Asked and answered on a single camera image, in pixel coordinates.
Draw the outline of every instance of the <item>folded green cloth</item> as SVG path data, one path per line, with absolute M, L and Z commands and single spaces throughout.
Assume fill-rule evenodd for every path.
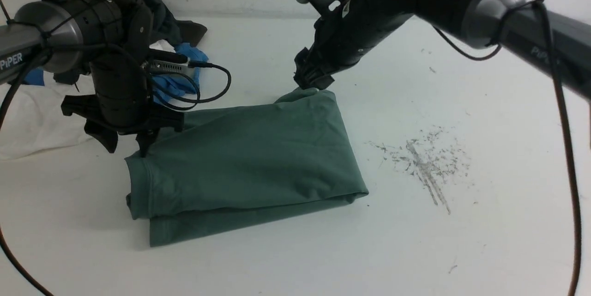
M 133 219 L 160 246 L 352 203 L 368 194 L 332 92 L 186 113 L 125 159 Z

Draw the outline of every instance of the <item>dirt mark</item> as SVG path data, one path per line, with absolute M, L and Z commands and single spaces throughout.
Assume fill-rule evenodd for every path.
M 469 177 L 470 157 L 466 155 L 458 139 L 440 126 L 422 130 L 415 139 L 407 140 L 404 147 L 388 146 L 385 143 L 367 142 L 380 149 L 384 160 L 389 160 L 393 169 L 416 177 L 427 189 L 435 205 L 442 205 L 451 214 L 445 197 L 445 188 Z

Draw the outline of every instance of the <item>black cable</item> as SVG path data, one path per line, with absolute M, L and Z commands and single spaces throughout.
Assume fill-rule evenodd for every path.
M 487 56 L 484 57 L 475 57 L 472 56 L 470 54 L 467 54 L 464 50 L 461 50 L 460 47 L 456 46 L 455 43 L 452 42 L 452 40 L 450 40 L 448 37 L 445 36 L 445 34 L 440 31 L 437 27 L 433 26 L 433 29 L 435 29 L 435 31 L 437 32 L 437 34 L 439 34 L 440 37 L 443 37 L 443 39 L 450 45 L 452 46 L 452 48 L 454 48 L 457 52 L 460 52 L 460 54 L 462 54 L 462 56 L 470 59 L 470 60 L 476 60 L 476 61 L 482 61 L 482 60 L 490 60 L 490 58 L 493 58 L 494 56 L 496 56 L 496 54 L 498 54 L 498 52 L 501 51 L 501 45 L 497 45 L 496 48 Z
M 197 95 L 197 100 L 190 100 L 190 99 L 182 98 L 180 96 L 176 96 L 175 94 L 171 93 L 169 90 L 167 90 L 163 86 L 161 86 L 159 83 L 156 83 L 156 81 L 154 81 L 154 77 L 158 77 L 160 75 L 171 75 L 171 74 L 173 74 L 173 75 L 180 75 L 181 77 L 184 77 L 189 82 L 189 84 L 191 86 L 193 86 L 193 88 L 195 89 L 195 92 L 196 92 L 195 94 Z M 193 103 L 193 105 L 190 106 L 190 107 L 178 107 L 177 105 L 169 104 L 159 94 L 154 93 L 154 97 L 160 103 L 162 103 L 162 105 L 165 105 L 166 107 L 171 108 L 173 110 L 176 110 L 176 111 L 188 111 L 188 110 L 193 109 L 194 107 L 196 107 L 199 104 L 200 100 L 201 100 L 201 92 L 199 90 L 198 84 L 195 83 L 195 81 L 193 79 L 191 79 L 191 77 L 189 77 L 188 75 L 186 75 L 184 73 L 176 73 L 176 72 L 157 72 L 157 73 L 150 73 L 150 79 L 149 80 L 150 80 L 150 84 L 152 84 L 154 87 L 158 88 L 162 93 L 164 93 L 165 95 L 169 96 L 170 98 L 175 99 L 175 100 L 179 100 L 181 102 L 183 102 L 183 100 L 186 100 L 186 101 L 190 101 L 188 103 Z
M 552 35 L 552 27 L 550 26 L 549 17 L 548 17 L 548 10 L 544 5 L 544 0 L 532 0 L 528 1 L 527 3 L 513 8 L 509 10 L 505 16 L 501 20 L 500 29 L 498 34 L 501 33 L 502 27 L 505 23 L 506 18 L 511 15 L 513 12 L 522 9 L 526 6 L 532 6 L 534 10 L 538 10 L 540 14 L 541 21 L 542 21 L 542 30 L 544 32 L 544 41 L 546 45 L 546 49 L 548 52 L 548 59 L 550 63 L 550 75 L 552 76 L 552 81 L 554 83 L 555 94 L 556 94 L 556 101 L 558 104 L 559 114 L 560 114 L 560 121 L 562 123 L 562 135 L 564 141 L 564 153 L 566 155 L 566 166 L 568 170 L 568 184 L 570 186 L 570 198 L 572 202 L 573 208 L 573 224 L 574 224 L 574 261 L 573 261 L 573 274 L 571 276 L 570 287 L 568 288 L 568 296 L 575 296 L 577 292 L 577 286 L 579 284 L 579 278 L 581 273 L 581 262 L 582 262 L 582 243 L 583 243 L 583 226 L 581 223 L 581 204 L 579 200 L 579 187 L 577 184 L 577 174 L 574 165 L 574 152 L 573 152 L 573 140 L 570 134 L 570 122 L 568 121 L 568 111 L 566 108 L 566 101 L 564 100 L 564 90 L 562 86 L 562 78 L 560 77 L 556 64 L 557 59 L 555 56 L 555 45 L 554 39 Z M 464 51 L 460 50 L 452 41 L 450 41 L 442 31 L 435 28 L 437 33 L 445 39 L 447 43 L 449 43 L 455 50 L 460 52 L 460 54 L 466 56 L 471 60 L 489 60 L 493 56 L 495 56 L 501 49 L 501 45 L 499 44 L 496 49 L 485 57 L 473 57 L 469 54 L 465 53 Z
M 195 65 L 195 67 L 209 67 L 209 68 L 219 69 L 223 73 L 226 73 L 226 76 L 228 76 L 228 82 L 226 83 L 226 86 L 224 87 L 224 90 L 222 90 L 222 92 L 220 92 L 219 94 L 217 94 L 214 97 L 210 97 L 210 98 L 206 98 L 204 100 L 200 100 L 199 103 L 213 102 L 213 101 L 221 98 L 222 96 L 226 95 L 226 93 L 228 92 L 228 90 L 230 90 L 230 86 L 232 85 L 232 74 L 230 74 L 230 71 L 228 71 L 228 69 L 226 69 L 225 67 L 219 66 L 219 65 L 216 65 L 216 64 L 207 63 L 207 62 L 190 62 L 189 64 L 190 65 Z
M 8 92 L 6 93 L 6 97 L 4 98 L 4 101 L 2 102 L 2 106 L 0 106 L 0 128 L 2 128 L 2 123 L 4 123 L 4 118 L 6 118 L 6 114 L 8 113 L 8 107 L 10 106 L 10 104 L 12 102 L 12 99 L 14 98 L 15 94 L 17 93 L 17 89 L 19 88 L 19 86 L 25 80 L 25 77 L 27 77 L 27 74 L 31 70 L 33 70 L 33 67 L 35 67 L 36 64 L 38 64 L 38 62 L 40 62 L 40 60 L 42 60 L 44 57 L 48 56 L 49 54 L 51 54 L 51 50 L 49 50 L 49 49 L 43 49 L 43 50 L 41 50 L 19 72 L 19 74 L 18 74 L 17 78 L 15 79 L 14 83 L 8 89 Z M 40 283 L 38 283 L 28 273 L 28 271 L 23 267 L 23 265 L 21 265 L 18 262 L 17 258 L 15 258 L 14 254 L 12 254 L 12 252 L 10 251 L 10 249 L 9 249 L 7 243 L 6 243 L 6 239 L 4 239 L 4 235 L 2 234 L 2 228 L 1 227 L 0 227 L 0 248 L 2 248 L 2 252 L 4 252 L 4 254 L 8 258 L 8 260 L 12 264 L 12 266 L 14 266 L 14 268 L 16 268 L 17 271 L 33 287 L 35 287 L 37 290 L 39 290 L 40 293 L 42 293 L 45 296 L 53 296 L 53 294 L 51 294 L 51 292 L 49 292 L 49 290 L 47 290 Z
M 2 12 L 4 12 L 4 16 L 6 17 L 6 23 L 10 22 L 10 16 L 8 15 L 6 7 L 4 7 L 4 2 L 2 2 L 2 0 L 0 0 L 0 7 L 2 7 Z
M 216 96 L 213 96 L 211 98 L 207 98 L 207 99 L 201 100 L 199 94 L 198 94 L 199 97 L 198 97 L 197 100 L 190 99 L 190 98 L 183 98 L 183 97 L 180 97 L 180 96 L 176 96 L 175 94 L 169 92 L 169 90 L 167 90 L 166 88 L 162 87 L 160 84 L 154 82 L 154 80 L 152 78 L 152 75 L 150 75 L 149 73 L 147 73 L 146 71 L 144 71 L 144 69 L 142 69 L 141 66 L 139 66 L 139 64 L 137 63 L 137 61 L 135 60 L 135 58 L 133 58 L 133 56 L 131 56 L 131 54 L 129 52 L 127 52 L 124 48 L 121 48 L 118 45 L 115 45 L 115 44 L 112 44 L 112 43 L 98 43 L 98 44 L 95 44 L 95 45 L 53 46 L 53 50 L 63 50 L 63 51 L 98 50 L 98 49 L 101 49 L 101 48 L 106 48 L 106 49 L 114 50 L 114 51 L 122 54 L 123 56 L 125 56 L 125 58 L 127 58 L 128 60 L 130 60 L 135 66 L 139 67 L 139 70 L 141 71 L 141 73 L 146 77 L 146 79 L 148 81 L 150 81 L 152 83 L 152 85 L 154 85 L 156 88 L 158 88 L 159 90 L 161 90 L 165 95 L 170 96 L 171 98 L 173 98 L 175 100 L 178 100 L 180 102 L 194 103 L 194 104 L 201 104 L 201 103 L 213 102 L 213 101 L 215 101 L 215 100 L 223 97 L 224 95 L 226 95 L 226 93 L 228 92 L 228 90 L 230 90 L 230 86 L 232 85 L 232 74 L 225 67 L 219 66 L 219 65 L 216 65 L 216 64 L 207 63 L 207 62 L 194 62 L 193 61 L 193 62 L 190 62 L 190 65 L 194 65 L 195 67 L 212 67 L 212 68 L 215 68 L 215 69 L 219 69 L 220 71 L 223 71 L 228 76 L 228 82 L 226 83 L 226 86 L 224 87 L 224 89 L 219 94 L 217 94 Z M 195 84 L 194 80 L 190 79 L 190 77 L 188 77 L 187 75 L 183 75 L 181 73 L 175 73 L 175 74 L 179 74 L 179 75 L 185 77 L 186 79 L 188 79 L 189 83 L 191 83 L 193 85 L 193 87 L 196 88 L 196 92 L 199 92 L 199 88 Z

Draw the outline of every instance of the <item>white table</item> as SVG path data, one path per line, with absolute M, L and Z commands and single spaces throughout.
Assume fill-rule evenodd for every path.
M 210 29 L 200 47 L 234 76 L 207 108 L 271 103 L 295 87 L 293 57 L 312 43 L 312 20 L 196 20 Z M 204 71 L 204 94 L 223 83 Z M 547 77 L 508 52 L 465 60 L 411 20 L 331 89 L 370 190 L 348 207 L 151 249 L 148 222 L 125 205 L 123 157 L 137 150 L 127 137 L 114 155 L 90 141 L 0 163 L 6 241 L 57 296 L 566 294 L 572 214 Z M 567 102 L 587 231 L 582 296 L 589 107 L 569 92 Z M 407 143 L 441 170 L 433 195 L 407 169 Z M 36 295 L 4 257 L 0 285 Z

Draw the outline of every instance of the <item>scratch mark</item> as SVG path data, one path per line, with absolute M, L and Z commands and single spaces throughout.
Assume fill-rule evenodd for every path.
M 428 161 L 427 163 L 423 162 L 411 142 L 407 141 L 406 147 L 414 157 L 414 162 L 416 167 L 418 167 L 418 172 L 422 174 L 423 178 L 425 179 L 424 181 L 422 181 L 422 183 L 426 185 L 427 188 L 429 188 L 431 197 L 433 196 L 433 191 L 435 191 L 435 193 L 437 194 L 437 198 L 439 199 L 439 201 L 441 201 L 443 206 L 445 206 L 447 214 L 451 214 L 452 211 L 450 210 L 449 205 L 447 204 L 447 200 L 443 196 L 441 188 L 439 187 L 439 185 L 435 181 L 435 178 L 433 177 L 433 174 L 431 173 L 431 171 L 441 173 L 441 170 L 439 170 L 439 168 L 437 168 L 437 166 L 435 166 L 431 161 Z
M 456 267 L 458 267 L 458 265 L 456 265 L 456 261 L 457 261 L 457 260 L 458 260 L 458 256 L 454 256 L 454 258 L 453 258 L 453 264 L 452 264 L 452 267 L 451 267 L 451 268 L 449 269 L 449 271 L 447 272 L 448 274 L 451 274 L 451 273 L 452 273 L 452 271 L 453 271 L 453 270 L 454 270 Z
M 433 199 L 433 204 L 435 204 L 435 206 L 439 206 L 439 203 L 437 203 L 437 199 L 435 199 L 435 195 L 433 194 L 433 190 L 429 186 L 429 182 L 423 181 L 419 174 L 417 174 L 416 176 L 418 177 L 418 180 L 420 180 L 421 183 L 429 190 L 429 194 L 431 195 L 431 199 Z

